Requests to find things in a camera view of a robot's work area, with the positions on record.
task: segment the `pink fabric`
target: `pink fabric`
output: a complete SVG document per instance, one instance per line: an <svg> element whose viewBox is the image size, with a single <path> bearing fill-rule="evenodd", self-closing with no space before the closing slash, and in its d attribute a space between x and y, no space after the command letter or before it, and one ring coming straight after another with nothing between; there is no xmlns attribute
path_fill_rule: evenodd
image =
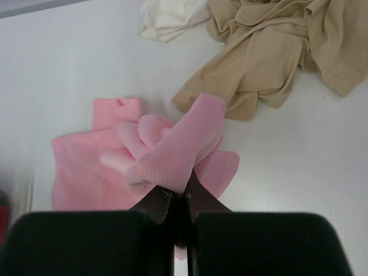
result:
<svg viewBox="0 0 368 276"><path fill-rule="evenodd" d="M206 94L176 125L142 116L137 98L95 100L92 131L52 141L54 210L129 209L155 185L183 193L193 168L219 197L239 165L236 153L218 149L223 121L223 100Z"/></svg>

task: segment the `cloth pile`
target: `cloth pile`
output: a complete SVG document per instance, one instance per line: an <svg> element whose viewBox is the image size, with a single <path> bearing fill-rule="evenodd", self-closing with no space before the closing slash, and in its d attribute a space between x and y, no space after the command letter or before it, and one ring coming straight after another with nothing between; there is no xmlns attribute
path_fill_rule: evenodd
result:
<svg viewBox="0 0 368 276"><path fill-rule="evenodd" d="M319 72L346 96L368 73L367 0L208 0L208 31L226 43L172 102L187 112L201 93L225 101L225 117L250 120L259 99L280 107L297 67Z"/></svg>
<svg viewBox="0 0 368 276"><path fill-rule="evenodd" d="M201 95L176 124L142 116L137 98L94 101L92 131L52 141L54 210L126 210L155 185L182 194L194 168L219 197L235 175L239 156L220 151L224 101Z"/></svg>
<svg viewBox="0 0 368 276"><path fill-rule="evenodd" d="M139 34L169 42L210 18L206 0L145 0L141 7Z"/></svg>

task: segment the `beige cloth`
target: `beige cloth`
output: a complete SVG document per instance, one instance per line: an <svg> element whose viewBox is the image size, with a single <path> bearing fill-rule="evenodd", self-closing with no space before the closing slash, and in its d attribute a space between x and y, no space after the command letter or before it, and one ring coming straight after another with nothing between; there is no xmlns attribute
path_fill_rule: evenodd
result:
<svg viewBox="0 0 368 276"><path fill-rule="evenodd" d="M368 0L208 0L214 39L226 42L172 102L186 112L201 93L222 97L226 118L249 120L258 99L278 108L297 66L321 72L341 96L368 72Z"/></svg>

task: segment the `perforated pink fabric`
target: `perforated pink fabric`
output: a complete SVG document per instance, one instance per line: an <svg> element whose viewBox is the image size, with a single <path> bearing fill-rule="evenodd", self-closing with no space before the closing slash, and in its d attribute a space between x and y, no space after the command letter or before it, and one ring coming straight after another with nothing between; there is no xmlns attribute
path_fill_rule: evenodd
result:
<svg viewBox="0 0 368 276"><path fill-rule="evenodd" d="M239 165L236 153L218 150L223 121L223 100L206 94L176 125L141 116L137 98L95 100L92 131L52 141L54 210L129 209L155 185L182 193L193 168L219 197Z"/></svg>

